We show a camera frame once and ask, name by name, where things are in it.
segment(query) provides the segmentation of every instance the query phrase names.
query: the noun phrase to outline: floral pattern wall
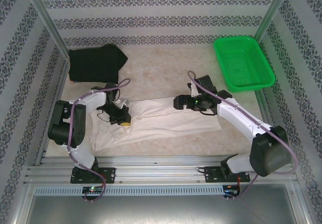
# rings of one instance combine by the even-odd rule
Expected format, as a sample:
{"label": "floral pattern wall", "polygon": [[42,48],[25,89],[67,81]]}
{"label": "floral pattern wall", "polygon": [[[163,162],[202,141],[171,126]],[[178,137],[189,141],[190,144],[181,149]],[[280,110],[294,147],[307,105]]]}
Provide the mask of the floral pattern wall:
{"label": "floral pattern wall", "polygon": [[262,40],[276,75],[265,89],[275,125],[285,127],[314,223],[322,222],[322,3],[284,0]]}
{"label": "floral pattern wall", "polygon": [[0,223],[34,165],[65,59],[30,0],[0,0]]}
{"label": "floral pattern wall", "polygon": [[272,0],[43,0],[69,48],[202,47],[254,35]]}

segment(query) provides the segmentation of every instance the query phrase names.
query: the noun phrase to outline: black mounting bracket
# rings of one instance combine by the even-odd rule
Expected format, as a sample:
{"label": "black mounting bracket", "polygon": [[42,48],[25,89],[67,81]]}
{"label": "black mounting bracket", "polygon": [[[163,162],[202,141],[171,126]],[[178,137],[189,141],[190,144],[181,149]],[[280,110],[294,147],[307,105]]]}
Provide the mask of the black mounting bracket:
{"label": "black mounting bracket", "polygon": [[229,175],[225,178],[220,170],[220,166],[199,167],[198,172],[205,175],[206,183],[227,183],[227,182],[250,182],[250,176],[247,172]]}
{"label": "black mounting bracket", "polygon": [[[114,184],[115,168],[99,168],[98,173],[105,178],[106,184]],[[83,179],[83,176],[79,173],[79,168],[75,167],[72,170],[70,182],[71,184],[101,184],[103,180],[100,177],[94,180]]]}

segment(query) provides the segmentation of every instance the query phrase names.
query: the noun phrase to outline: table surface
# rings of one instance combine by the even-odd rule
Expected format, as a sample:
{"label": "table surface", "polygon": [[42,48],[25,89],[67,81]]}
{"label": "table surface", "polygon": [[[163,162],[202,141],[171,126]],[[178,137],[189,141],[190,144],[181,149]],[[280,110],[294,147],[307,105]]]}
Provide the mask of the table surface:
{"label": "table surface", "polygon": [[[130,101],[175,97],[190,94],[188,70],[197,77],[210,75],[217,90],[227,90],[213,48],[124,49],[128,61],[119,72],[120,81],[131,78],[121,90],[121,97]],[[62,100],[76,99],[94,86],[104,83],[72,83],[67,77]],[[261,119],[254,92],[233,93],[234,98],[250,113]],[[247,154],[251,143],[232,124],[218,117],[222,130],[176,138],[161,138],[110,147],[94,152],[89,144],[92,119],[87,115],[85,143],[95,156],[193,156]],[[52,140],[46,156],[62,157],[67,152]]]}

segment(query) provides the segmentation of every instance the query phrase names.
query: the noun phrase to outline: black towel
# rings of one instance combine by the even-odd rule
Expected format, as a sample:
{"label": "black towel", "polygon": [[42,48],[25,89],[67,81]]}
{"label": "black towel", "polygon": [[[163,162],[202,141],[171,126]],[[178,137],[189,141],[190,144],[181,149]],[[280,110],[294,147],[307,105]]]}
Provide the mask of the black towel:
{"label": "black towel", "polygon": [[100,48],[70,50],[69,79],[74,82],[103,82],[118,84],[119,70],[127,61],[115,45]]}

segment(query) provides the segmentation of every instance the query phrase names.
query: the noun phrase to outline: patterned wallpaper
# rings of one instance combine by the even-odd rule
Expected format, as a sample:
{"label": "patterned wallpaper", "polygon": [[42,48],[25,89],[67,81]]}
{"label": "patterned wallpaper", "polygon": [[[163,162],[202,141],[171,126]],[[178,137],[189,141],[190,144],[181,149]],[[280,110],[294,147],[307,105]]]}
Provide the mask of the patterned wallpaper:
{"label": "patterned wallpaper", "polygon": [[284,0],[261,47],[276,83],[265,89],[275,125],[287,129],[314,223],[322,223],[321,0]]}
{"label": "patterned wallpaper", "polygon": [[272,0],[43,0],[69,48],[208,46],[254,35]]}
{"label": "patterned wallpaper", "polygon": [[0,223],[35,163],[65,59],[29,0],[0,0]]}

